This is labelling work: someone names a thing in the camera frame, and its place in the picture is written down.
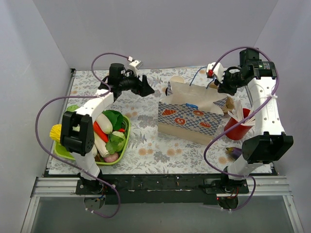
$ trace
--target paper bag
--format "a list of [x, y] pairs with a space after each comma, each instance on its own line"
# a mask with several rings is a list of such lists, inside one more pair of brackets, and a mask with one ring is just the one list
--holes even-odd
[[186, 83], [169, 82], [159, 101], [158, 131], [207, 145], [223, 119], [227, 95]]

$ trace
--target wall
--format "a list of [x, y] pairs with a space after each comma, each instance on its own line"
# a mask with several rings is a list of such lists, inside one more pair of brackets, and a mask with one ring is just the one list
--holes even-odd
[[[35, 139], [35, 117], [52, 97], [65, 94], [70, 69], [31, 0], [0, 0], [0, 232], [20, 232], [36, 176], [47, 155]], [[40, 136], [61, 110], [42, 116]]]
[[[277, 0], [34, 0], [70, 67], [119, 52], [145, 68], [207, 65], [236, 46], [253, 46]], [[99, 59], [108, 68], [124, 59]], [[224, 66], [239, 57], [227, 57]]]
[[311, 231], [311, 2], [279, 0], [256, 47], [266, 51], [280, 75], [279, 113], [292, 148], [276, 163], [286, 174], [305, 232]]

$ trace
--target red bucket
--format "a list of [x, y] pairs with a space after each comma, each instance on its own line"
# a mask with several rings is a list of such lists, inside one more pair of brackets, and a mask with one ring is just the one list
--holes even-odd
[[[243, 115], [244, 118], [248, 117], [248, 114], [251, 110], [247, 109], [247, 108], [243, 108]], [[228, 121], [228, 123], [225, 126], [225, 130], [231, 128], [232, 126], [234, 126], [236, 123], [238, 123], [235, 119], [233, 119], [232, 117], [230, 118], [230, 120]], [[226, 133], [226, 136], [232, 140], [241, 140], [245, 134], [252, 128], [252, 126], [243, 126], [243, 125], [239, 125], [238, 127], [234, 128], [233, 130], [231, 130], [230, 132]]]

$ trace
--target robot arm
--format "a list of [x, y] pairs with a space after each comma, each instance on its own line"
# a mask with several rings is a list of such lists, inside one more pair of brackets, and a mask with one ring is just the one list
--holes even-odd
[[[122, 91], [131, 90], [142, 97], [155, 92], [149, 86], [145, 75], [142, 76], [142, 81], [139, 79], [137, 70], [141, 64], [141, 61], [134, 60], [129, 64], [128, 70], [123, 64], [111, 64], [109, 75], [103, 79], [110, 85], [111, 92], [99, 97], [107, 91], [106, 85], [101, 84], [95, 94], [98, 98], [89, 100], [75, 112], [67, 111], [63, 114], [61, 145], [71, 153], [79, 167], [95, 177], [101, 176], [101, 170], [96, 165], [91, 152], [94, 146], [93, 123], [96, 118], [121, 95]], [[79, 131], [75, 131], [76, 126], [80, 126]], [[99, 182], [85, 173], [80, 174], [80, 179], [93, 193], [101, 190]]]
[[[215, 63], [209, 64], [210, 70]], [[262, 62], [257, 51], [246, 49], [240, 52], [240, 67], [225, 70], [217, 64], [214, 74], [219, 93], [234, 95], [237, 88], [247, 86], [254, 109], [258, 109], [276, 85], [276, 70], [273, 62]], [[245, 140], [242, 145], [242, 156], [232, 165], [225, 168], [227, 172], [248, 176], [254, 169], [279, 160], [293, 145], [293, 137], [285, 134], [279, 119], [276, 96], [255, 115], [254, 137]], [[229, 176], [229, 180], [244, 178]]]

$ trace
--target floral tablecloth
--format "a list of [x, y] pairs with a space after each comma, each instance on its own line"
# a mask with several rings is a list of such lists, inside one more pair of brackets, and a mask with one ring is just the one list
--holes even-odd
[[[155, 93], [142, 98], [131, 91], [126, 91], [109, 106], [110, 109], [128, 116], [132, 128], [123, 158], [115, 165], [102, 166], [103, 174], [218, 173], [203, 159], [205, 146], [157, 131], [158, 102], [165, 96], [168, 80], [174, 75], [181, 75], [189, 83], [197, 69], [197, 67], [185, 67], [139, 71], [140, 75], [147, 75], [148, 82]], [[99, 77], [105, 77], [108, 71], [100, 70], [96, 73]], [[206, 86], [208, 82], [205, 71], [201, 70], [194, 84]], [[93, 77], [91, 71], [77, 71], [71, 95], [94, 95], [98, 86], [99, 82]], [[240, 99], [243, 107], [250, 108], [244, 88], [240, 88], [233, 99]], [[86, 101], [86, 99], [69, 99], [68, 106], [72, 104], [82, 106]], [[228, 115], [223, 118], [216, 135], [224, 130], [228, 119]], [[245, 138], [251, 137], [252, 134], [253, 130], [250, 130]], [[224, 169], [233, 162], [225, 153], [225, 147], [231, 146], [241, 147], [242, 141], [232, 141], [226, 136], [222, 137], [207, 151], [207, 159], [216, 167]], [[270, 173], [271, 168], [269, 165], [264, 165], [257, 168], [255, 172]], [[77, 169], [52, 159], [49, 174], [77, 173]]]

